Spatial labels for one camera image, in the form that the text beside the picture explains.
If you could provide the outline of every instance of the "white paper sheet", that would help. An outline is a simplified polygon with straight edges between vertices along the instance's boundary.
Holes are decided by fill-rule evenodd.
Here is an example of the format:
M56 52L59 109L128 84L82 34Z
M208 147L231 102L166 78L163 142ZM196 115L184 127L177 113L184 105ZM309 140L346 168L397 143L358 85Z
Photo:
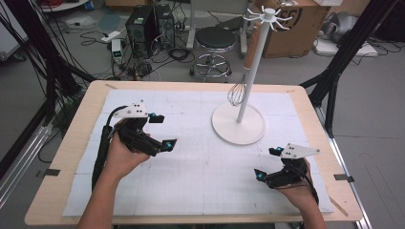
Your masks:
M221 140L211 124L215 109L227 102L226 93L113 90L77 167L64 216L84 211L108 114L141 99L148 113L165 116L163 123L147 123L144 131L157 140L178 142L172 152L150 158L121 181L115 216L299 214L283 195L258 182L253 170L270 174L282 169L280 158L271 156L268 148L308 146L289 94L252 93L249 105L264 116L266 133L252 145L235 146ZM113 118L111 125L117 121ZM333 207L316 162L312 156L308 160L320 209L330 213Z

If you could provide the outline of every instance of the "electronic device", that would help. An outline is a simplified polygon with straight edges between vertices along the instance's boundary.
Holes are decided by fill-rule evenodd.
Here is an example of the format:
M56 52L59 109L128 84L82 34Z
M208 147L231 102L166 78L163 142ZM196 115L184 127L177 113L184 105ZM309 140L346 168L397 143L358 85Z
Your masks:
M156 18L159 26L160 46L164 50L175 48L175 18L169 5L155 6Z
M114 129L110 126L110 121L113 117L124 118L116 124ZM162 123L163 120L163 115L147 113L143 100L130 106L115 108L108 116L107 122L102 128L101 140L92 175L92 190L95 188L104 168L108 148L110 147L110 140L115 132L118 133L119 140L133 153L142 151L149 156L156 156L161 152L171 152L176 145L176 139L168 139L159 142L143 131L146 122Z
M154 7L136 6L125 27L131 42L151 43L159 35Z
M134 43L132 45L132 55L136 58L149 59L152 57L152 43Z
M341 44L356 22L357 17L350 15L346 11L333 12L322 25L321 31L324 35L330 35L330 39L334 43Z
M310 176L307 176L309 170L304 157L317 155L320 153L320 150L289 143L286 148L270 148L268 151L273 156L279 156L284 167L281 171L273 174L267 174L266 172L254 169L256 179L265 183L270 189L289 186L305 180L318 203L317 192L313 187L312 180L309 178Z
M113 55L114 61L117 64L122 64L122 49L120 39L111 40L111 54Z

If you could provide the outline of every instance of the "white stand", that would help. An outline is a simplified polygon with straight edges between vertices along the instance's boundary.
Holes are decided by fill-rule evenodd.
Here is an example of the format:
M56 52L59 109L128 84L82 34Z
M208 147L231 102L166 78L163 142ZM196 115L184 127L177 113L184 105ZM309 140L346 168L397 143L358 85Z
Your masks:
M224 103L212 115L212 125L217 135L223 140L237 144L249 145L262 138L266 131L266 122L260 112L251 106L246 107L244 122L238 123L239 108Z
M287 28L281 26L277 20L286 21L290 18L282 19L276 17L276 15L280 12L279 10L276 12L273 9L264 9L263 7L262 10L264 12L263 14L253 13L248 10L250 13L258 14L260 16L253 19L245 18L246 20L261 19L262 24L264 25L262 26L260 32L259 42L256 48L255 55L253 57L251 69L248 74L246 83L246 95L241 109L225 103L218 107L212 115L212 126L214 127L215 132L222 139L237 145L253 144L260 140L265 134L265 119L258 110L251 106L247 106L247 101L249 99L254 78L259 67L259 62L262 56L263 47L266 43L268 30L270 29L270 27L274 30L272 23L276 23L281 28L288 30Z

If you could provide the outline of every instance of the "computer tower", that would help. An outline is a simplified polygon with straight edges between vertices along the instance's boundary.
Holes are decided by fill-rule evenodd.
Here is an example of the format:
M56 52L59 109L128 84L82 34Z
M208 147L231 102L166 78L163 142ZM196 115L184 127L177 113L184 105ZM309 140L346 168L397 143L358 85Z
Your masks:
M169 5L155 6L155 13L157 17L160 46L164 50L175 48L175 19Z
M151 43L159 36L154 7L136 6L125 27L131 42Z
M132 54L135 58L149 59L152 57L151 42L134 43L132 47Z

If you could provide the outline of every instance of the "human arm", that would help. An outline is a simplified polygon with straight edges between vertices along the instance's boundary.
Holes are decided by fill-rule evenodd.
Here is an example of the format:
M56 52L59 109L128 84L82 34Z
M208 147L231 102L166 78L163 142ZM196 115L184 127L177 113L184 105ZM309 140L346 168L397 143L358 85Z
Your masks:
M312 195L312 191L309 186L304 182L298 182L290 186L280 187L277 189L280 193L284 194L287 199L294 205L301 213L303 217L304 225L306 229L324 229L327 228L321 211L318 208L318 204Z
M148 158L149 156L144 153L129 151L115 133L108 149L104 169L77 228L110 229L119 181Z

